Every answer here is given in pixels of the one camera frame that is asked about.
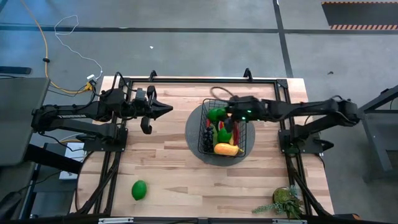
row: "cable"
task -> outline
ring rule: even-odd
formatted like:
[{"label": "cable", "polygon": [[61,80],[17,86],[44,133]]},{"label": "cable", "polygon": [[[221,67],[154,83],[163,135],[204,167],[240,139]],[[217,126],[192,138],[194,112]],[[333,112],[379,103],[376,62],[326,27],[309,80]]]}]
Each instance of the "cable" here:
[{"label": "cable", "polygon": [[[59,25],[59,23],[61,23],[61,22],[64,21],[65,19],[69,19],[69,18],[72,18],[72,17],[76,17],[76,25],[73,27],[72,31],[70,31],[69,33],[66,33],[66,34],[58,33],[58,32],[57,32],[57,26]],[[81,54],[80,54],[79,52],[77,52],[77,51],[75,51],[75,50],[72,50],[68,45],[64,44],[64,43],[62,42],[62,40],[59,38],[59,36],[58,36],[58,35],[69,35],[69,34],[71,34],[71,33],[75,30],[75,28],[76,28],[78,25],[79,25],[79,18],[78,18],[77,15],[72,15],[72,16],[64,17],[63,19],[61,19],[61,20],[54,26],[55,36],[56,36],[56,38],[61,42],[61,44],[62,44],[64,47],[67,47],[71,52],[73,52],[73,53],[79,55],[79,56],[80,56],[81,58],[83,58],[83,59],[91,60],[92,62],[95,62],[95,63],[99,66],[99,68],[101,69],[101,71],[99,72],[98,77],[95,77],[95,78],[98,80],[98,79],[101,78],[102,73],[103,73],[103,71],[102,71],[102,66],[101,66],[96,60],[94,60],[94,59],[92,59],[92,58],[88,58],[88,57],[83,57],[83,56],[81,56]]]},{"label": "cable", "polygon": [[232,97],[234,96],[229,90],[227,90],[226,88],[220,87],[220,86],[214,86],[210,88],[210,94],[212,95],[212,97],[214,97],[216,100],[221,100],[221,101],[229,101],[229,100],[223,100],[220,97],[218,97],[217,95],[214,94],[215,89],[219,89],[219,90],[223,90],[225,92],[227,92],[228,94],[230,94]]},{"label": "cable", "polygon": [[344,100],[343,97],[341,97],[340,95],[334,95],[334,96],[332,96],[331,98],[329,98],[329,100],[330,100],[330,99],[333,99],[333,98],[336,98],[336,97],[337,97],[337,98],[340,98],[340,100]]},{"label": "cable", "polygon": [[45,177],[44,179],[42,179],[41,181],[38,181],[38,182],[33,183],[33,184],[26,185],[25,187],[19,189],[17,192],[20,192],[20,191],[22,191],[22,190],[24,190],[24,189],[26,189],[26,188],[28,188],[28,187],[30,187],[30,186],[37,185],[37,184],[40,184],[40,183],[42,183],[42,182],[45,182],[45,181],[48,180],[50,177],[55,176],[55,175],[57,175],[57,174],[59,174],[59,173],[61,173],[61,172],[62,172],[62,170],[56,171],[55,173],[46,176],[46,177]]},{"label": "cable", "polygon": [[225,89],[225,88],[223,88],[223,87],[214,86],[214,87],[211,87],[211,88],[210,88],[210,94],[211,94],[212,97],[214,97],[214,99],[216,99],[216,100],[220,100],[220,101],[223,101],[223,102],[226,102],[226,103],[250,103],[250,102],[252,102],[252,100],[246,100],[246,101],[223,100],[223,99],[221,99],[220,97],[218,97],[217,95],[214,94],[214,92],[213,92],[214,89],[223,90],[223,91],[227,92],[228,94],[230,94],[232,97],[234,97],[234,95],[233,95],[229,90],[227,90],[227,89]]},{"label": "cable", "polygon": [[82,109],[84,109],[84,108],[87,108],[89,105],[91,105],[91,104],[93,103],[94,98],[95,98],[95,95],[94,95],[94,94],[91,94],[91,99],[90,99],[90,101],[89,101],[85,106],[82,106],[81,108],[75,109],[75,111],[80,111],[80,110],[82,110]]},{"label": "cable", "polygon": [[60,143],[66,143],[66,142],[81,142],[81,140],[78,140],[78,139],[69,139],[69,140],[60,141]]},{"label": "cable", "polygon": [[307,116],[307,118],[305,119],[305,121],[304,121],[304,125],[306,125],[306,123],[307,123],[307,121],[308,121],[308,119],[311,117],[311,115],[310,116]]},{"label": "cable", "polygon": [[53,136],[48,136],[48,135],[43,134],[43,133],[39,133],[39,135],[41,135],[41,136],[43,136],[43,137],[50,138],[50,139],[54,139],[58,144],[60,144],[61,146],[67,147],[71,152],[76,152],[76,151],[83,150],[83,149],[75,149],[75,150],[73,150],[71,147],[67,146],[66,144],[64,144],[64,143],[62,143],[62,142],[60,142],[60,141],[58,141],[58,139],[56,139],[56,138],[53,137]]},{"label": "cable", "polygon": [[59,95],[63,95],[63,96],[75,97],[75,96],[78,94],[78,92],[79,92],[80,90],[84,89],[84,87],[86,87],[86,85],[84,85],[84,86],[80,87],[80,89],[76,90],[76,93],[73,94],[72,96],[71,96],[71,95],[67,95],[67,94],[63,94],[63,93],[59,93],[59,92],[56,92],[56,91],[53,91],[53,90],[48,90],[48,91],[50,91],[50,92],[52,92],[52,93],[59,94]]},{"label": "cable", "polygon": [[87,156],[83,159],[83,162],[81,162],[81,167],[80,167],[79,173],[77,174],[77,178],[76,178],[76,190],[75,190],[75,209],[76,209],[76,211],[79,210],[79,209],[78,209],[78,206],[77,206],[77,205],[78,205],[78,202],[77,202],[77,199],[78,199],[78,197],[77,197],[77,189],[78,189],[78,183],[79,183],[80,173],[81,173],[81,170],[82,170],[82,168],[83,168],[85,162],[86,162],[87,159],[92,155],[92,153],[93,153],[93,151],[89,152],[89,153],[87,154]]},{"label": "cable", "polygon": [[77,93],[75,93],[73,96],[71,96],[71,95],[66,95],[66,94],[59,93],[59,92],[52,91],[52,90],[47,90],[47,91],[50,91],[50,92],[52,92],[52,93],[56,93],[56,94],[58,94],[58,95],[67,96],[67,97],[75,97],[75,96],[77,95]]},{"label": "cable", "polygon": [[107,97],[107,96],[109,96],[109,95],[113,92],[113,90],[114,90],[114,86],[115,86],[115,84],[116,84],[116,78],[118,77],[118,75],[120,76],[121,80],[122,80],[123,83],[124,83],[124,86],[127,87],[127,89],[129,89],[129,90],[131,90],[131,91],[137,91],[137,90],[133,90],[132,88],[130,88],[130,87],[127,85],[127,82],[125,81],[125,79],[123,78],[123,76],[122,76],[122,74],[121,74],[120,72],[116,72],[116,73],[114,74],[114,76],[113,76],[112,87],[111,87],[110,90],[108,90],[107,93],[105,93],[104,95],[103,95],[103,94],[98,94],[98,93],[96,92],[95,88],[93,88],[93,89],[92,89],[93,94],[96,95],[96,96],[98,96],[98,97]]},{"label": "cable", "polygon": [[68,139],[68,138],[75,137],[75,136],[77,136],[77,135],[79,135],[79,134],[84,134],[84,133],[72,134],[71,136],[68,136],[68,137],[65,137],[65,138],[61,139],[60,142],[62,142],[63,140],[66,140],[66,139]]},{"label": "cable", "polygon": [[391,100],[391,103],[390,103],[390,110],[391,110],[392,102],[394,102],[394,99]]},{"label": "cable", "polygon": [[[49,65],[49,48],[47,46],[47,40],[44,36],[44,32],[42,30],[42,27],[40,26],[39,22],[37,22],[35,16],[33,15],[33,12],[29,9],[29,7],[27,7],[26,3],[24,0],[20,0],[20,2],[24,5],[26,11],[29,13],[30,17],[35,21],[37,28],[39,28],[40,33],[42,34],[43,37],[43,41],[44,41],[44,47],[45,47],[45,58],[43,58],[44,61],[44,73],[45,73],[45,77],[49,79],[49,75],[48,75],[48,65]],[[79,94],[79,93],[84,93],[88,90],[84,89],[82,91],[69,91],[63,88],[60,88],[57,84],[55,84],[53,81],[50,81],[51,85],[53,85],[55,88],[65,92],[65,93],[69,93],[69,94]]]}]

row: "wire basket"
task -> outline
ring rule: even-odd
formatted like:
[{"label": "wire basket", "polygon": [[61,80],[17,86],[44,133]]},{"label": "wire basket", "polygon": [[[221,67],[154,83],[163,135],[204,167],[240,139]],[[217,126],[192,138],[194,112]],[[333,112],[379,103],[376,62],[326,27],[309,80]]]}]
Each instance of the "wire basket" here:
[{"label": "wire basket", "polygon": [[[209,110],[217,108],[225,108],[227,105],[228,105],[227,102],[220,100],[214,100],[214,99],[203,100],[203,104],[201,106],[200,130],[198,138],[198,150],[200,153],[224,156],[216,154],[214,151],[205,151],[205,131],[207,128],[206,126],[207,113],[209,112]],[[238,153],[235,156],[225,156],[225,157],[244,157],[246,155],[246,122],[234,123],[234,125],[235,128],[238,128],[238,133],[239,133],[237,146],[243,151],[238,151]]]}]

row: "gray floor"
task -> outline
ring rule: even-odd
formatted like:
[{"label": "gray floor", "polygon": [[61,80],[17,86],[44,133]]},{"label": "gray floor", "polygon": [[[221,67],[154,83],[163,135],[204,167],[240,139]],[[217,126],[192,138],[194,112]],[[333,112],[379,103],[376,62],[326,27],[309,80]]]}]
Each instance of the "gray floor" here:
[{"label": "gray floor", "polygon": [[[321,0],[280,0],[286,29],[328,29]],[[276,28],[271,0],[30,0],[39,22],[53,26],[61,18],[78,14],[82,26],[91,27],[200,27]],[[0,22],[33,24],[19,1],[9,0]],[[65,21],[64,25],[74,25]],[[49,75],[64,88],[77,89],[98,67],[61,46],[53,32],[49,42]],[[71,48],[95,58],[105,75],[195,75],[240,77],[246,67],[255,77],[286,77],[278,34],[204,33],[92,33],[62,37]],[[304,78],[310,100],[339,94],[359,106],[385,88],[397,85],[397,35],[287,35],[294,77]],[[39,32],[0,31],[0,62],[33,68],[44,76],[44,45]],[[85,103],[89,94],[74,98],[49,93],[45,103]],[[56,138],[68,136],[54,131]],[[362,125],[333,128],[322,138],[335,147],[325,153],[326,175],[335,213],[357,213],[365,220],[396,223],[396,184],[365,184],[371,153]],[[32,142],[48,139],[34,136]],[[46,200],[48,195],[41,196]],[[35,212],[46,211],[40,205]]]}]

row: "yellow cable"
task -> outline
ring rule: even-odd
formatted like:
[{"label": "yellow cable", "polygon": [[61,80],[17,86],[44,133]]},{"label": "yellow cable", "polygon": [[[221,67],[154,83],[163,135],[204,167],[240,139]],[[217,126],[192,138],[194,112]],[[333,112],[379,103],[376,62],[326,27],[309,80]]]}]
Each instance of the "yellow cable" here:
[{"label": "yellow cable", "polygon": [[60,141],[60,143],[65,143],[65,142],[81,142],[81,140],[70,139],[70,140],[63,140],[63,141]]},{"label": "yellow cable", "polygon": [[[30,17],[35,21],[35,23],[36,23],[36,25],[37,25],[37,28],[39,28],[40,33],[42,34],[42,37],[43,37],[43,40],[44,40],[44,46],[45,46],[45,58],[48,59],[48,58],[49,58],[49,48],[47,47],[47,40],[45,39],[45,36],[44,36],[43,30],[42,30],[42,27],[41,27],[40,24],[37,22],[35,16],[33,15],[33,12],[32,12],[32,11],[29,9],[29,7],[27,7],[27,5],[25,4],[25,1],[24,1],[24,0],[20,0],[20,1],[21,1],[21,3],[24,5],[25,9],[29,12]],[[48,62],[44,62],[44,72],[45,72],[45,76],[46,76],[47,78],[49,78],[49,75],[47,74],[47,66],[48,66],[48,64],[49,64]],[[86,91],[91,90],[91,88],[92,88],[92,86],[89,85],[89,84],[87,83],[86,87],[85,87],[83,90],[80,90],[80,91],[68,91],[68,90],[64,90],[63,88],[60,88],[60,87],[57,86],[53,81],[50,81],[50,83],[51,83],[55,88],[57,88],[57,89],[59,89],[59,90],[65,92],[65,93],[69,93],[69,94],[84,93],[84,92],[86,92]]]}]

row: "succulent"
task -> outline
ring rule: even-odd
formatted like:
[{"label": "succulent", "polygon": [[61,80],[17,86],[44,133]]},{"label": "succulent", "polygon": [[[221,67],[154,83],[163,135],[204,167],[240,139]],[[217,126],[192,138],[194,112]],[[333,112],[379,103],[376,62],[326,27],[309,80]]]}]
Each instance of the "succulent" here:
[{"label": "succulent", "polygon": [[274,203],[257,207],[252,213],[275,210],[277,215],[286,213],[287,218],[300,219],[302,214],[300,206],[303,202],[297,197],[297,189],[293,185],[276,189],[272,199]]}]

